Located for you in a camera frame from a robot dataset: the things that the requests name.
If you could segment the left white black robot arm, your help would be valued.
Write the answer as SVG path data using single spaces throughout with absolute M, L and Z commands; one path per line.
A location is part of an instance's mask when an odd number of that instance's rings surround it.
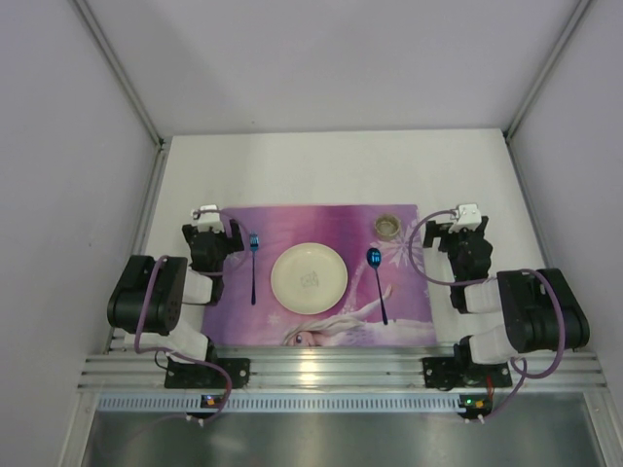
M 228 258 L 245 251 L 244 229 L 229 217 L 182 227 L 190 257 L 132 255 L 107 304 L 107 320 L 132 339 L 134 351 L 162 351 L 183 364 L 217 363 L 213 341 L 182 318 L 185 305 L 218 305 Z

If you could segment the small beige cup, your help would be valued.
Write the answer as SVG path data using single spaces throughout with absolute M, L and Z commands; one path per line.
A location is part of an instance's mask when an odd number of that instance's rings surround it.
M 382 214 L 374 223 L 376 237 L 382 241 L 391 241 L 401 233 L 401 221 L 393 214 Z

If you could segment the purple pink printed cloth mat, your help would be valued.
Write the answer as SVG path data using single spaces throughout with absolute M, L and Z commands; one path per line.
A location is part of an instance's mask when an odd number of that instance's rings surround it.
M 413 204 L 282 205 L 232 207 L 235 219 L 259 235 L 256 256 L 256 305 L 251 304 L 252 258 L 228 258 L 224 294 L 204 310 L 202 330 L 219 345 L 429 346 L 437 343 L 428 285 L 413 269 L 423 260 L 413 233 L 420 219 Z M 391 241 L 376 237 L 382 214 L 401 221 Z M 276 259 L 288 248 L 314 242 L 334 249 L 348 268 L 348 287 L 328 311 L 299 315 L 284 308 L 271 287 Z M 366 252 L 382 254 L 379 276 L 388 325 L 382 320 L 374 271 Z

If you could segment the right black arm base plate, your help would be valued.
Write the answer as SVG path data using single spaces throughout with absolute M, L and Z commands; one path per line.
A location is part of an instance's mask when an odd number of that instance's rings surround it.
M 513 385 L 507 364 L 461 363 L 455 357 L 426 357 L 421 360 L 424 386 L 441 391 L 455 388 L 509 388 Z

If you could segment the blue plastic spoon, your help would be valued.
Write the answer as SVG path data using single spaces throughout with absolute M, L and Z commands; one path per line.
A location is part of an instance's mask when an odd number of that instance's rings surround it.
M 387 317 L 386 309 L 385 309 L 384 292 L 382 290 L 380 276 L 379 276 L 379 267 L 380 267 L 380 265 L 382 263 L 381 251 L 378 248 L 374 248 L 374 247 L 369 248 L 367 250 L 367 252 L 366 252 L 366 261 L 367 261 L 368 266 L 375 273 L 377 286 L 378 286 L 378 292 L 379 292 L 379 298 L 380 298 L 380 307 L 381 307 L 381 313 L 382 313 L 382 320 L 383 320 L 384 325 L 387 326 L 388 325 L 388 317 Z

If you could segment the cream round plate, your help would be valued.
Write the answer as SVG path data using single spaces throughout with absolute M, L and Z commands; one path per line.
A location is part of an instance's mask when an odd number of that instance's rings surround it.
M 271 287 L 276 300 L 299 315 L 328 311 L 344 296 L 348 268 L 332 248 L 307 242 L 285 250 L 275 261 Z

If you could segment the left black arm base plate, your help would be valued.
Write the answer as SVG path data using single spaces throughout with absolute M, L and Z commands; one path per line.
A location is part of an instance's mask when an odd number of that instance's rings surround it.
M 233 389 L 243 388 L 250 378 L 247 358 L 219 358 L 220 366 L 230 377 Z M 225 389 L 225 377 L 214 369 L 190 363 L 169 360 L 165 376 L 166 389 Z

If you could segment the blue plastic fork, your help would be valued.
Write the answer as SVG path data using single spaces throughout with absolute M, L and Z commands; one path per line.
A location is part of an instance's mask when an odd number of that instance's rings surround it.
M 256 305 L 256 254 L 259 249 L 259 235 L 255 232 L 249 235 L 249 248 L 251 251 L 252 267 L 251 267 L 251 304 Z

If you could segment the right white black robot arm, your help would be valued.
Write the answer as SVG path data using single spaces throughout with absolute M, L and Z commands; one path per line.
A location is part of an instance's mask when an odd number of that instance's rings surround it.
M 490 274 L 494 246 L 486 239 L 489 218 L 480 214 L 446 212 L 451 220 L 438 223 L 432 215 L 422 246 L 439 241 L 447 256 L 452 280 L 434 279 L 450 288 L 452 307 L 459 313 L 496 314 L 502 323 L 489 331 L 465 336 L 455 345 L 463 364 L 498 365 L 539 350 L 555 352 L 554 361 L 568 349 L 590 340 L 588 319 L 560 269 L 515 269 Z

